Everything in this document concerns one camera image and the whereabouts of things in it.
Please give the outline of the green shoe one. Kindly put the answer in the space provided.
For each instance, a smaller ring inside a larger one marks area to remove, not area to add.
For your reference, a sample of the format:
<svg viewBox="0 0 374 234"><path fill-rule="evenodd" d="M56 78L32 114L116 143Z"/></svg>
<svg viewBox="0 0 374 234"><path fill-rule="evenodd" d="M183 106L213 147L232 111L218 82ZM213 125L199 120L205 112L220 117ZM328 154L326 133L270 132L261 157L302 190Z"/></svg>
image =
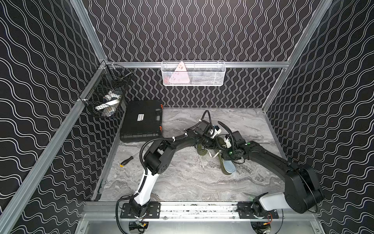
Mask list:
<svg viewBox="0 0 374 234"><path fill-rule="evenodd" d="M216 137L218 145L221 146L223 149L227 149L227 142L225 138L222 138L221 136ZM223 150L221 148L216 149L215 156L218 156L222 172L225 175L231 175L234 172L236 172L236 167L234 166L234 163L230 160L224 160L223 159Z"/></svg>
<svg viewBox="0 0 374 234"><path fill-rule="evenodd" d="M208 150L206 149L202 144L197 144L196 145L196 149L197 149L197 153L198 155L200 156L205 156L206 154L208 154L211 158L216 158L219 154L220 154L220 151L217 151L214 155Z"/></svg>

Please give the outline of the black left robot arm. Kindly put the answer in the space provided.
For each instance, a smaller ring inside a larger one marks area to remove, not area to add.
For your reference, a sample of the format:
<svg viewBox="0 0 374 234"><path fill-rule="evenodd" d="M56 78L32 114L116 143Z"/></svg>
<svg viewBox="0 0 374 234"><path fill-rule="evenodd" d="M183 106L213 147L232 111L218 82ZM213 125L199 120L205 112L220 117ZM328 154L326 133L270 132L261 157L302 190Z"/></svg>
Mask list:
<svg viewBox="0 0 374 234"><path fill-rule="evenodd" d="M137 190L130 199L133 214L136 217L145 215L154 185L158 177L168 169L177 151L198 145L212 148L215 146L215 137L220 133L220 127L201 120L194 128L184 130L182 135L146 142L139 155L144 172Z"/></svg>

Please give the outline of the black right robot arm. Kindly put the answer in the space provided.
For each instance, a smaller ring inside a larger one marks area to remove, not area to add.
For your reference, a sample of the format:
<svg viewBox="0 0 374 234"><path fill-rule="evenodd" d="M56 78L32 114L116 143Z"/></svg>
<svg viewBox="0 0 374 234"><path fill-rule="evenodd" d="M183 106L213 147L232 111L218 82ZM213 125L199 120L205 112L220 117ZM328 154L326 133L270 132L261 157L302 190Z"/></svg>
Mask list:
<svg viewBox="0 0 374 234"><path fill-rule="evenodd" d="M284 191L270 194L266 192L255 197L252 201L252 212L261 216L265 212L280 209L292 209L304 213L322 202L324 195L314 169L308 165L300 166L289 162L266 150L255 141L246 142L236 131L218 138L222 146L224 160L237 161L240 159L253 161L284 182Z"/></svg>

